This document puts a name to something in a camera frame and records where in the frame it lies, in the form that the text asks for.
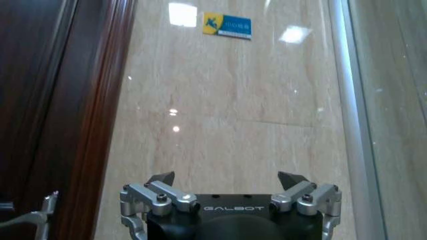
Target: screw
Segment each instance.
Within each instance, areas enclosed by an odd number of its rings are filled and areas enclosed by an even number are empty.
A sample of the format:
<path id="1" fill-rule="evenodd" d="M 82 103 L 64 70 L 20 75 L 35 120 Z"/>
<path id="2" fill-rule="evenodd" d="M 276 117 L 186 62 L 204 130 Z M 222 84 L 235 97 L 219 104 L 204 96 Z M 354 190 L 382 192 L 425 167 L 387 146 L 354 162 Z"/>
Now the screw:
<path id="1" fill-rule="evenodd" d="M 279 205 L 275 202 L 271 202 L 268 205 L 268 209 L 271 213 L 278 213 L 279 212 Z"/>
<path id="2" fill-rule="evenodd" d="M 168 200 L 168 196 L 164 193 L 159 193 L 156 198 L 160 203 L 164 203 Z"/>
<path id="3" fill-rule="evenodd" d="M 310 194 L 305 194 L 305 195 L 302 196 L 302 200 L 303 200 L 305 202 L 311 203 L 311 202 L 314 201 L 314 196 L 311 196 Z"/>
<path id="4" fill-rule="evenodd" d="M 200 203 L 198 201 L 192 202 L 190 206 L 190 213 L 195 214 L 200 210 Z"/>

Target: metal frame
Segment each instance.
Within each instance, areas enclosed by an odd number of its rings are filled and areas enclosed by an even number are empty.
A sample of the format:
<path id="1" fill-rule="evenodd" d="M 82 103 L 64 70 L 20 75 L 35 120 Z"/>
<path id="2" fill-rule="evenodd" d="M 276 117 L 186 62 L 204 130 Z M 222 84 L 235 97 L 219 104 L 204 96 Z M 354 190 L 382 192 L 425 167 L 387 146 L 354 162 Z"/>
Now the metal frame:
<path id="1" fill-rule="evenodd" d="M 329 0 L 358 239 L 387 239 L 349 0 Z"/>

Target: logo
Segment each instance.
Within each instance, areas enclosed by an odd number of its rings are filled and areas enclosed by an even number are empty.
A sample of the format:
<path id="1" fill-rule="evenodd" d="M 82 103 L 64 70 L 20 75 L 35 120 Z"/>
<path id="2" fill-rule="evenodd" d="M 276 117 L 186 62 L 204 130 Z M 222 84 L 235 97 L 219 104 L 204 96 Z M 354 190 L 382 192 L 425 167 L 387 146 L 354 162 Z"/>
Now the logo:
<path id="1" fill-rule="evenodd" d="M 216 17 L 214 18 L 207 18 L 207 22 L 206 22 L 206 26 L 211 26 L 212 28 L 218 28 L 218 25 L 216 25 Z"/>
<path id="2" fill-rule="evenodd" d="M 203 208 L 204 211 L 262 211 L 263 209 L 263 206 L 206 206 Z"/>

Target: wall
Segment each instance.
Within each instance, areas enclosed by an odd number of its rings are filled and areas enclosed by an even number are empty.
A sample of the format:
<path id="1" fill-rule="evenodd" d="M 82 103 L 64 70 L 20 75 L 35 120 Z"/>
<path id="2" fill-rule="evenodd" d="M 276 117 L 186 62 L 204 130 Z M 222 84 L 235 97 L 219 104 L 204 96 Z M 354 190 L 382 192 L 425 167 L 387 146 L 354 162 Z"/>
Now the wall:
<path id="1" fill-rule="evenodd" d="M 122 187 L 171 170 L 200 194 L 278 193 L 278 171 L 335 183 L 334 239 L 355 239 L 329 2 L 186 3 L 196 27 L 171 24 L 167 0 L 136 7 L 95 239 L 130 239 Z M 252 40 L 203 35 L 204 11 L 251 18 Z M 301 44 L 289 26 L 311 30 Z"/>
<path id="2" fill-rule="evenodd" d="M 427 238 L 427 2 L 351 0 L 390 239 Z"/>

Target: wooden door frame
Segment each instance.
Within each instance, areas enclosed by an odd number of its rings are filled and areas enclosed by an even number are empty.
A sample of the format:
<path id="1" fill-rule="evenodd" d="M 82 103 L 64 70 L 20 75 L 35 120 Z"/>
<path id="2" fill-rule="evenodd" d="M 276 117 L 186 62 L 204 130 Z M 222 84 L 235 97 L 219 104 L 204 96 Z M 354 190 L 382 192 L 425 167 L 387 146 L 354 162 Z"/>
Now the wooden door frame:
<path id="1" fill-rule="evenodd" d="M 79 0 L 24 191 L 59 190 L 50 239 L 92 239 L 136 0 Z"/>

